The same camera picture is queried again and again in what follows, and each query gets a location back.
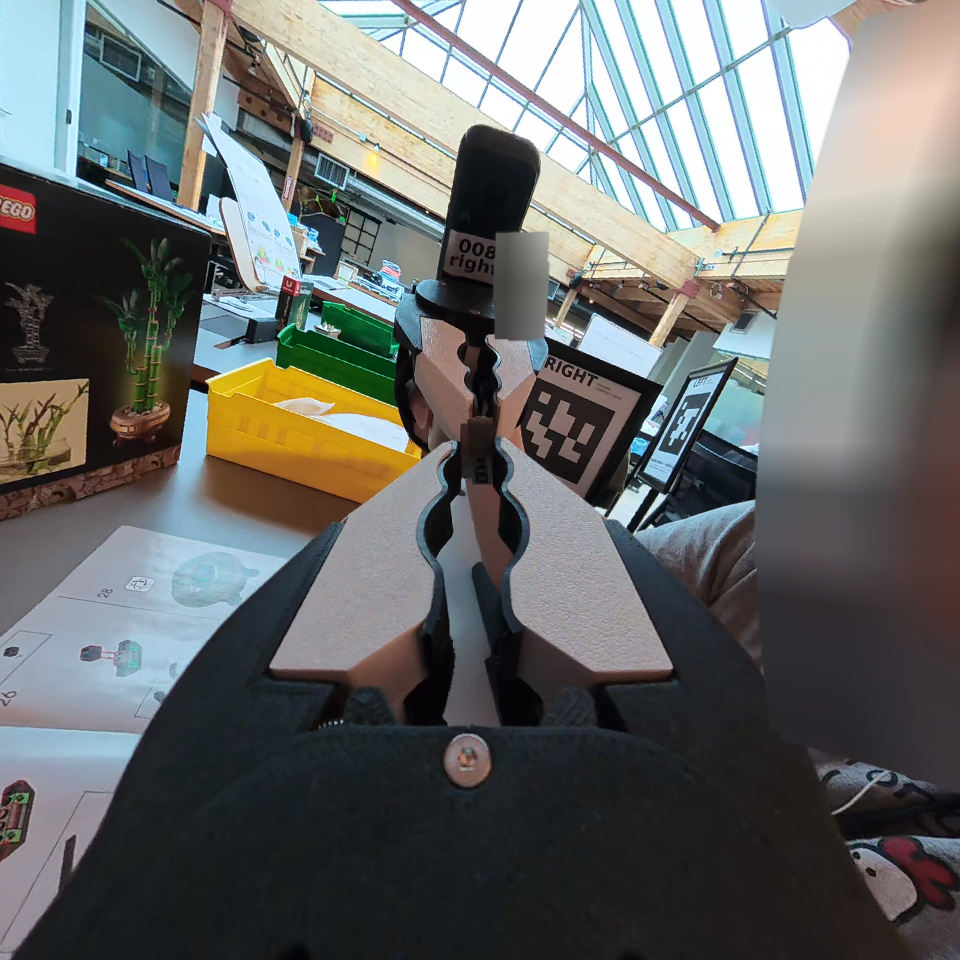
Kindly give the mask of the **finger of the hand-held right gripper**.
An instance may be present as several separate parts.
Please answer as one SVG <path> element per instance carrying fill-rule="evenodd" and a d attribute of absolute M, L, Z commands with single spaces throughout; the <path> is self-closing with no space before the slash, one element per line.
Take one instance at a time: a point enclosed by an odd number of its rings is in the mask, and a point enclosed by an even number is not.
<path fill-rule="evenodd" d="M 414 359 L 414 384 L 449 440 L 458 441 L 462 425 L 484 415 L 473 386 L 484 337 L 427 316 L 419 317 L 419 333 L 421 349 Z"/>
<path fill-rule="evenodd" d="M 484 415 L 484 450 L 493 450 L 498 437 L 523 450 L 521 418 L 536 384 L 538 369 L 531 348 L 538 343 L 486 338 L 485 345 L 493 363 L 484 378 L 484 385 L 492 388 L 490 411 Z"/>

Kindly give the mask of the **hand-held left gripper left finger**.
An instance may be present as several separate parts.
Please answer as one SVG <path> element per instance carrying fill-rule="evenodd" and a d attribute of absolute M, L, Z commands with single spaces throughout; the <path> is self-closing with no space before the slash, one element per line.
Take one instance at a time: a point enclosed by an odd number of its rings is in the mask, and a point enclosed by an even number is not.
<path fill-rule="evenodd" d="M 377 687 L 397 718 L 446 726 L 454 651 L 439 554 L 461 493 L 456 441 L 343 522 L 270 662 L 284 681 Z"/>

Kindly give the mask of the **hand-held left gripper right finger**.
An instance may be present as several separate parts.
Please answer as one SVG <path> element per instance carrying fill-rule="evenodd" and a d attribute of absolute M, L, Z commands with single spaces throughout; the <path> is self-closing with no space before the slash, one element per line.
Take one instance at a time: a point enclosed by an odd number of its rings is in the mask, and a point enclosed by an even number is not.
<path fill-rule="evenodd" d="M 674 667 L 601 514 L 506 438 L 494 442 L 507 546 L 488 677 L 501 723 L 535 726 L 566 689 L 661 682 Z"/>

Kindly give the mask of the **person's right hand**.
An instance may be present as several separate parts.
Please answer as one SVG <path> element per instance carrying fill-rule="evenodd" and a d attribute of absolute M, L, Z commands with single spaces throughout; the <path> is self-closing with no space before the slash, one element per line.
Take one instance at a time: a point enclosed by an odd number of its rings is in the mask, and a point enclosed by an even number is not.
<path fill-rule="evenodd" d="M 430 452 L 440 444 L 448 442 L 450 437 L 439 425 L 423 393 L 413 381 L 408 384 L 407 393 L 414 421 L 414 436 L 421 441 L 424 452 Z"/>

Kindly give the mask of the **fiducial marker sign board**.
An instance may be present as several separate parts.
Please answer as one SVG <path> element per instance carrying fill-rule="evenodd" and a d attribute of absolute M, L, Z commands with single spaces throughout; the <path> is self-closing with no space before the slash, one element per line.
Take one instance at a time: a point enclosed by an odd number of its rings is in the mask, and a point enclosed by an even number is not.
<path fill-rule="evenodd" d="M 668 496 L 690 450 L 723 392 L 739 358 L 691 370 L 642 461 L 634 471 L 649 493 L 627 525 L 630 534 L 641 526 L 658 495 Z"/>
<path fill-rule="evenodd" d="M 555 339 L 520 418 L 525 452 L 593 507 L 661 394 L 659 384 Z"/>

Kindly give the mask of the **green plastic bin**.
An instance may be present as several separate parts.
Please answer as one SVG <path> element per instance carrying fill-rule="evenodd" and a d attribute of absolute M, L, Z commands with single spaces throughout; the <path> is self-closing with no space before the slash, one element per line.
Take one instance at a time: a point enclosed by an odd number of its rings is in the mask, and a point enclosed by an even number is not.
<path fill-rule="evenodd" d="M 341 342 L 377 356 L 396 358 L 399 344 L 391 322 L 332 301 L 323 303 L 320 316 L 325 324 L 340 331 Z"/>
<path fill-rule="evenodd" d="M 289 324 L 278 334 L 275 363 L 397 406 L 396 360 L 314 330 Z"/>

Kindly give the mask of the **small dark toy set box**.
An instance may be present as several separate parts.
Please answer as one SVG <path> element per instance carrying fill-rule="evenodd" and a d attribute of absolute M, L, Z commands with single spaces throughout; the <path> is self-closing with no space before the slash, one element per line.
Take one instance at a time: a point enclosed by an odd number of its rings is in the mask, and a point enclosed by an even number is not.
<path fill-rule="evenodd" d="M 277 332 L 291 325 L 299 330 L 306 328 L 313 289 L 312 276 L 296 278 L 288 274 L 283 277 L 275 310 Z"/>

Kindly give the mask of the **yellow bin with white bags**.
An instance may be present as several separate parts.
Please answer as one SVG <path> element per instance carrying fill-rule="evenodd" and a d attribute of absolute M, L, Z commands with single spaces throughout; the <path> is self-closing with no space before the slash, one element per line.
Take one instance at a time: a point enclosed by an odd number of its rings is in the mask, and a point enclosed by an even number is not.
<path fill-rule="evenodd" d="M 418 462 L 397 409 L 263 359 L 209 379 L 207 454 L 362 503 Z"/>

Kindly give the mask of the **instruction sheet on stand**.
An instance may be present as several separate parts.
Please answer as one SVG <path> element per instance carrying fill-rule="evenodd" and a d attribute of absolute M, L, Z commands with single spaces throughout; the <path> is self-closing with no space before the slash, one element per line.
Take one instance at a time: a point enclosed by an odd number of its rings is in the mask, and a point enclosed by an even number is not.
<path fill-rule="evenodd" d="M 229 175 L 234 199 L 220 211 L 241 282 L 251 291 L 277 294 L 285 280 L 302 280 L 291 225 L 264 163 L 238 144 L 214 114 L 197 118 Z"/>

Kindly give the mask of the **open instruction booklet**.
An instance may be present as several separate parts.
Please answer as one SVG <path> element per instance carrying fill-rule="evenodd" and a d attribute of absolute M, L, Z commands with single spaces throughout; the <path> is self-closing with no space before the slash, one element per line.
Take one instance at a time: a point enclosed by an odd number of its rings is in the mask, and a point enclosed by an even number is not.
<path fill-rule="evenodd" d="M 2 634 L 2 958 L 66 886 L 186 666 L 282 564 L 122 526 Z"/>

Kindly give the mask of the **black toy set box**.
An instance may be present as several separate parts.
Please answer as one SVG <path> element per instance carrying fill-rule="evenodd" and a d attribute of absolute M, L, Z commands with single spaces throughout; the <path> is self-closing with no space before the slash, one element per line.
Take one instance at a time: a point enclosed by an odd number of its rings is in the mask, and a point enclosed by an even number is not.
<path fill-rule="evenodd" d="M 2 158 L 1 518 L 180 458 L 210 234 Z"/>

